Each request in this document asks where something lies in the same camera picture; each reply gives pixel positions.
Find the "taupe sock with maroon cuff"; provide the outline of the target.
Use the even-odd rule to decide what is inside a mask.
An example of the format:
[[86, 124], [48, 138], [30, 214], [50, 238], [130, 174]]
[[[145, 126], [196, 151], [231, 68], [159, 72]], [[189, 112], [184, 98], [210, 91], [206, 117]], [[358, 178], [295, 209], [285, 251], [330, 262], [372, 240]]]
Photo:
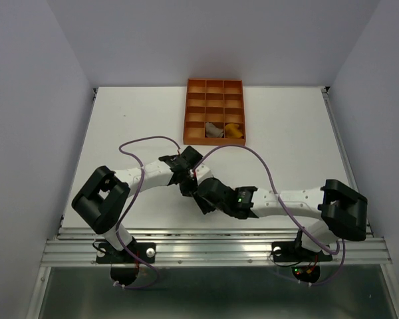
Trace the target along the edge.
[[218, 128], [211, 122], [205, 123], [205, 136], [207, 138], [222, 138], [224, 136], [224, 129]]

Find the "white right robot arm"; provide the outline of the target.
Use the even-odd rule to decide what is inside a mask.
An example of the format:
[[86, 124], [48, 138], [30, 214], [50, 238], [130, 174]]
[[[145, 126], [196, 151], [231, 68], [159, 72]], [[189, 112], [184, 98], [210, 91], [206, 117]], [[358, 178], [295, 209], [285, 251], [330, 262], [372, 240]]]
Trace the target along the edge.
[[194, 191], [203, 213], [218, 210], [236, 219], [286, 215], [298, 227], [293, 252], [308, 259], [339, 239], [366, 238], [368, 200], [336, 179], [322, 187], [273, 193], [254, 186], [232, 189], [211, 177]]

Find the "orange compartment tray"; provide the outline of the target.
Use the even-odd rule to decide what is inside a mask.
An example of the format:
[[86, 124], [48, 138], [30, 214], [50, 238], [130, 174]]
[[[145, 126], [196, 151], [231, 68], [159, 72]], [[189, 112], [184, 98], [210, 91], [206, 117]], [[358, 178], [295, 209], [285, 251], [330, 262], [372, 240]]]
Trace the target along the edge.
[[[207, 138], [205, 123], [218, 128], [228, 123], [240, 124], [243, 139]], [[221, 146], [246, 143], [243, 82], [238, 79], [190, 78], [186, 86], [183, 141], [185, 144]]]

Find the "mustard yellow striped sock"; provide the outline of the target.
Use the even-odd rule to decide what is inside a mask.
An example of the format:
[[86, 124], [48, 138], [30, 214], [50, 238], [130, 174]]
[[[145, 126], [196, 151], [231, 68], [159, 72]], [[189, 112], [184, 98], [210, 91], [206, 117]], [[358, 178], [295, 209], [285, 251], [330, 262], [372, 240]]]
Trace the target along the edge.
[[228, 123], [224, 128], [224, 136], [227, 139], [243, 139], [244, 134], [240, 124]]

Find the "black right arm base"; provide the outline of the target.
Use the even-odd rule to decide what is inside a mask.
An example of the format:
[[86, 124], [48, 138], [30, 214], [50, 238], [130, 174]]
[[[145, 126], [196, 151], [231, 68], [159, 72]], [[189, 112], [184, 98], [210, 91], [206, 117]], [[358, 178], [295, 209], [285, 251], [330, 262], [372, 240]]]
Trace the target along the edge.
[[301, 246], [302, 231], [297, 232], [293, 241], [272, 242], [271, 261], [281, 267], [289, 267], [295, 279], [307, 284], [316, 284], [321, 275], [320, 262], [333, 258], [322, 251], [314, 252]]

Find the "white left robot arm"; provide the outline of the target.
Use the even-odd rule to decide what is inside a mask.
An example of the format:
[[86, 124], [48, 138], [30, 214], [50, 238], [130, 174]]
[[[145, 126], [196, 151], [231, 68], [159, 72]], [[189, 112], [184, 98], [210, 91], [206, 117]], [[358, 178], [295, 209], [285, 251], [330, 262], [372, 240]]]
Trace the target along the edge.
[[120, 222], [127, 199], [136, 191], [180, 184], [202, 158], [188, 146], [180, 154], [162, 156], [140, 167], [112, 171], [100, 166], [75, 195], [71, 207], [97, 235], [106, 239], [114, 257], [129, 261], [134, 256], [133, 237]]

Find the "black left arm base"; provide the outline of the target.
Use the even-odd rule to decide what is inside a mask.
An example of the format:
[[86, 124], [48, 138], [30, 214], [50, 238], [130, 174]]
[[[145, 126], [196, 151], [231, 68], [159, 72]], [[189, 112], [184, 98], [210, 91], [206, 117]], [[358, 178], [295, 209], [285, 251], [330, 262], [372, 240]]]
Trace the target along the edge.
[[117, 251], [105, 240], [94, 241], [92, 247], [96, 250], [95, 263], [110, 266], [110, 277], [116, 286], [137, 289], [135, 281], [140, 278], [140, 266], [145, 265], [138, 259], [152, 265], [155, 263], [156, 244], [153, 242], [138, 243], [134, 241], [128, 245], [132, 252], [125, 249]]

